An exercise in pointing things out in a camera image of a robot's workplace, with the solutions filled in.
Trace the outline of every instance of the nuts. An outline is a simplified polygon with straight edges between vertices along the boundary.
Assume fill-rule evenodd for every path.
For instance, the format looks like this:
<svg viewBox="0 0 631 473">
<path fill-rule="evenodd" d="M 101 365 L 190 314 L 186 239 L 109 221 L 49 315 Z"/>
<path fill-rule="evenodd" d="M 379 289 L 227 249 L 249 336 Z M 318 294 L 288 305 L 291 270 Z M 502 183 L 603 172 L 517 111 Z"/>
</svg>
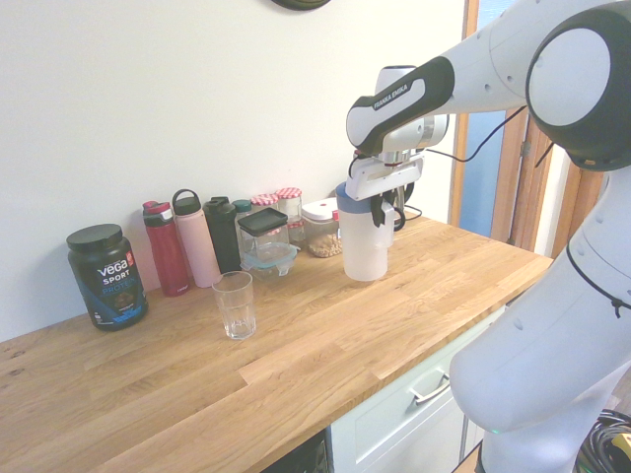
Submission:
<svg viewBox="0 0 631 473">
<path fill-rule="evenodd" d="M 337 235 L 321 235 L 309 240 L 309 253 L 318 258 L 328 258 L 342 252 L 342 240 Z"/>
</svg>

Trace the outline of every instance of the cabinet drawer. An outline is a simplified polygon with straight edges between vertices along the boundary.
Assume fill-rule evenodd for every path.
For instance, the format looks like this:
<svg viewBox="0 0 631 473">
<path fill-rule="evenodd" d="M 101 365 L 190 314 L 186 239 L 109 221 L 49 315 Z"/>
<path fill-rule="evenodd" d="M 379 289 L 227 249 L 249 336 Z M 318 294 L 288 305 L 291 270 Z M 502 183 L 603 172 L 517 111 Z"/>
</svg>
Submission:
<svg viewBox="0 0 631 473">
<path fill-rule="evenodd" d="M 397 433 L 391 448 L 365 473 L 449 473 L 458 465 L 464 415 L 454 398 L 408 433 Z"/>
<path fill-rule="evenodd" d="M 365 471 L 401 438 L 453 402 L 449 390 L 452 357 L 504 311 L 496 310 L 393 383 L 330 426 L 336 473 Z M 417 403 L 418 398 L 426 398 Z"/>
</svg>

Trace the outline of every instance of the black container lid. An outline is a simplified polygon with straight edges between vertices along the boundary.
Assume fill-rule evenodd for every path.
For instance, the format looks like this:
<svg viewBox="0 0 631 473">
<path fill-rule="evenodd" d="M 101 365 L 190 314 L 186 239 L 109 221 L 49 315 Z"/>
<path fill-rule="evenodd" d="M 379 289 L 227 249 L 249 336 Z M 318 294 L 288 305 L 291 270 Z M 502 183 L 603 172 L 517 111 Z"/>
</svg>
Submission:
<svg viewBox="0 0 631 473">
<path fill-rule="evenodd" d="M 252 210 L 252 203 L 249 200 L 240 199 L 233 202 L 233 205 L 237 207 L 238 213 L 249 212 Z"/>
<path fill-rule="evenodd" d="M 177 200 L 180 194 L 184 192 L 190 192 L 193 194 L 192 197 L 184 197 L 183 199 Z M 174 212 L 176 215 L 190 215 L 197 212 L 201 209 L 201 202 L 199 202 L 199 197 L 197 194 L 190 189 L 181 189 L 174 195 Z"/>
<path fill-rule="evenodd" d="M 271 207 L 239 219 L 239 226 L 253 237 L 260 237 L 283 225 L 287 225 L 287 216 Z"/>
<path fill-rule="evenodd" d="M 66 239 L 75 251 L 99 251 L 122 241 L 122 228 L 116 224 L 102 224 L 79 230 Z"/>
<path fill-rule="evenodd" d="M 213 224 L 233 222 L 237 216 L 237 207 L 229 202 L 228 197 L 213 197 L 204 204 L 204 214 Z"/>
</svg>

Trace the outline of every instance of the red water bottle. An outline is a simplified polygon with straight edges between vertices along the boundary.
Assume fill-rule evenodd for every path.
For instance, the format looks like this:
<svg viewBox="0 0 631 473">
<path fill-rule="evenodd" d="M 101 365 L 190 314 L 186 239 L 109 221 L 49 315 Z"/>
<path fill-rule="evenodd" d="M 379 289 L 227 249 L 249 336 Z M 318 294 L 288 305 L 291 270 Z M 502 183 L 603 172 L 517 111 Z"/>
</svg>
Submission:
<svg viewBox="0 0 631 473">
<path fill-rule="evenodd" d="M 150 201 L 142 206 L 142 216 L 151 242 L 162 292 L 171 298 L 180 296 L 188 290 L 189 282 L 186 263 L 177 239 L 171 204 Z"/>
</svg>

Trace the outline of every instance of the white lid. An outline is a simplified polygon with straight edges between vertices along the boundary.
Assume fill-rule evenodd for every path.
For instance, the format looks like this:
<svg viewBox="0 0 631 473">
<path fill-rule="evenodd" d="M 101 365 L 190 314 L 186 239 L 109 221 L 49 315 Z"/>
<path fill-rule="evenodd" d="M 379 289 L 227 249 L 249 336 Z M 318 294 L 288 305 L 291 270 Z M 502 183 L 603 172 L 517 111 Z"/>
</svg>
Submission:
<svg viewBox="0 0 631 473">
<path fill-rule="evenodd" d="M 322 221 L 332 220 L 333 211 L 337 210 L 337 199 L 331 197 L 329 199 L 318 200 L 303 206 L 303 216 L 310 220 Z"/>
</svg>

